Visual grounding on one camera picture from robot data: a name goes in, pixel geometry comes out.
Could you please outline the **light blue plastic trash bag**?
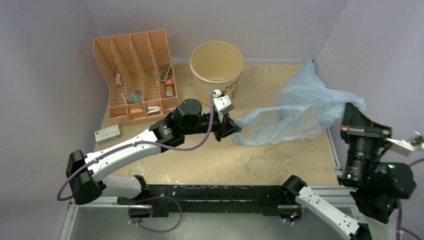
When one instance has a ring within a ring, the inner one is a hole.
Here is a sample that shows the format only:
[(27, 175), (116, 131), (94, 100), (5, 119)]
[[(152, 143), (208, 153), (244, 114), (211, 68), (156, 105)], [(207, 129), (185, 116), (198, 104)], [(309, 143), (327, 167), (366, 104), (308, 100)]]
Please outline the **light blue plastic trash bag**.
[(236, 121), (241, 131), (232, 135), (232, 142), (258, 147), (314, 138), (342, 118), (347, 103), (366, 110), (360, 96), (326, 88), (313, 62), (306, 61), (278, 91), (273, 106), (258, 108)]

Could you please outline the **beige plastic trash bin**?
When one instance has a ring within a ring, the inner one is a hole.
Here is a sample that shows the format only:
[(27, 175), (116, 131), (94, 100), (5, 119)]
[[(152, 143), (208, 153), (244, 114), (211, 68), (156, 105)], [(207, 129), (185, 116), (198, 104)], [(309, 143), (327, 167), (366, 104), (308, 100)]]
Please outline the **beige plastic trash bin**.
[(196, 99), (210, 106), (210, 94), (214, 90), (235, 98), (244, 58), (241, 51), (225, 41), (208, 41), (197, 46), (189, 61), (193, 74)]

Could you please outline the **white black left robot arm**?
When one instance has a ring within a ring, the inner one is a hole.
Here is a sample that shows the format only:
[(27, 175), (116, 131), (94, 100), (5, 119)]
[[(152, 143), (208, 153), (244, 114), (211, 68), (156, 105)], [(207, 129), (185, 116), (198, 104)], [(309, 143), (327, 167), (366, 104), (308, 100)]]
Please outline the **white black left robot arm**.
[(112, 173), (146, 157), (168, 150), (187, 152), (201, 147), (210, 134), (219, 142), (242, 129), (230, 117), (234, 109), (231, 99), (225, 95), (211, 99), (209, 113), (197, 99), (186, 99), (148, 129), (135, 137), (107, 149), (83, 153), (78, 149), (70, 153), (66, 167), (66, 181), (56, 196), (61, 196), (66, 186), (77, 205), (85, 205), (99, 197), (123, 197), (138, 205), (149, 199), (148, 185), (143, 177), (113, 176)]

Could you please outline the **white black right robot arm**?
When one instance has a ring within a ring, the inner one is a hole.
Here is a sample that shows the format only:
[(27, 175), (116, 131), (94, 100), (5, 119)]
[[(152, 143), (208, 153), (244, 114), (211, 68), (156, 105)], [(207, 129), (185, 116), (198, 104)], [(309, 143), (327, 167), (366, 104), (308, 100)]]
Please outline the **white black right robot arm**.
[(423, 136), (393, 139), (391, 127), (370, 120), (352, 103), (345, 105), (340, 136), (348, 144), (341, 182), (352, 188), (350, 195), (365, 222), (342, 213), (295, 175), (282, 184), (282, 200), (307, 208), (345, 240), (399, 240), (401, 200), (410, 198), (417, 184), (410, 165), (381, 158), (387, 151), (406, 157), (421, 151)]

